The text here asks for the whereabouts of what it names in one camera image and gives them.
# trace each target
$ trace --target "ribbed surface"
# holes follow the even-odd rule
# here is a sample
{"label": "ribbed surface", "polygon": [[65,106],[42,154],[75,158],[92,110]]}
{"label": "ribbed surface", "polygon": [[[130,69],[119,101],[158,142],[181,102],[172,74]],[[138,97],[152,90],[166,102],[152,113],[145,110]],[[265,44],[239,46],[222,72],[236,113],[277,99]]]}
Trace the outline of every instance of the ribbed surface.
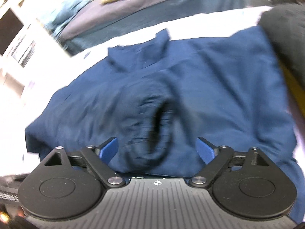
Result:
{"label": "ribbed surface", "polygon": [[107,191],[101,203],[85,216],[63,222],[30,221],[43,229],[292,229],[287,217],[256,222],[221,210],[204,189],[183,179],[132,179]]}

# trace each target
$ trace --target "metal screw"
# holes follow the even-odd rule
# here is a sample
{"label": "metal screw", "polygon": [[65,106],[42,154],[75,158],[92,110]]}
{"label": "metal screw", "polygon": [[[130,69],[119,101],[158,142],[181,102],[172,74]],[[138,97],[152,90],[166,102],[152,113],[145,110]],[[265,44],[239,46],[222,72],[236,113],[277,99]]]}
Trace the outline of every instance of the metal screw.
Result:
{"label": "metal screw", "polygon": [[205,177],[193,177],[192,182],[195,184],[205,184],[206,178]]}
{"label": "metal screw", "polygon": [[112,184],[112,185],[119,185],[123,182],[123,179],[120,177],[110,177],[108,179],[108,183]]}

